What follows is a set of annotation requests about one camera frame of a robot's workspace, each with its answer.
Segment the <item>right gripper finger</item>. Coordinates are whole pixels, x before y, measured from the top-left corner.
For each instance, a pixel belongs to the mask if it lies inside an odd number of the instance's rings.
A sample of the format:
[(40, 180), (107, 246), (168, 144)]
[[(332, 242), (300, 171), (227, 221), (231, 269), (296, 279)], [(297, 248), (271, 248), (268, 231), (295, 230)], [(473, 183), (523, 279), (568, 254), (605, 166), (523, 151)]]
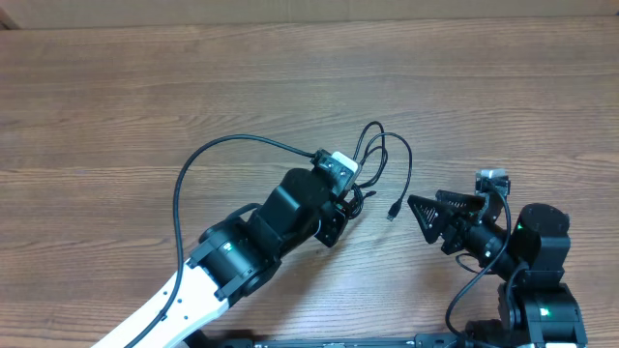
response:
[(462, 194), (446, 190), (438, 190), (435, 193), (437, 201), (455, 206), (465, 212), (478, 212), (485, 206), (485, 199), (477, 195)]
[(410, 195), (407, 204), (418, 221), (428, 244), (434, 244), (448, 228), (455, 208), (449, 204), (418, 195)]

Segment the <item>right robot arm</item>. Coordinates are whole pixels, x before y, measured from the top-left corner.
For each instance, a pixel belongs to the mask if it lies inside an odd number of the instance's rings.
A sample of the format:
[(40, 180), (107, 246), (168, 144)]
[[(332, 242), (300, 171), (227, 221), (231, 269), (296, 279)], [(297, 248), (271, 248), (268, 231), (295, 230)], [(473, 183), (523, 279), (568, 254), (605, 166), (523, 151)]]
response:
[(447, 254), (474, 257), (483, 276), (502, 278), (499, 316), (451, 328), (457, 347), (584, 347), (588, 343), (579, 305), (563, 282), (571, 246), (569, 217), (541, 203), (513, 218), (505, 193), (477, 195), (439, 190), (435, 198), (412, 195), (407, 203), (430, 244)]

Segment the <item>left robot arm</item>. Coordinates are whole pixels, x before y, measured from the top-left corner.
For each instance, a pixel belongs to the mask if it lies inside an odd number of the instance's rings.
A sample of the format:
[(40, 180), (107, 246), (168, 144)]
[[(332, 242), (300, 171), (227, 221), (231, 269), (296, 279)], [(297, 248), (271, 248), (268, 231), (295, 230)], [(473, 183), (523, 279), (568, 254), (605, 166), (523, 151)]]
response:
[(101, 347), (174, 347), (268, 282), (281, 259), (310, 237), (333, 247), (350, 209), (343, 198), (356, 172), (333, 164), (289, 170), (262, 205), (211, 226), (183, 265)]

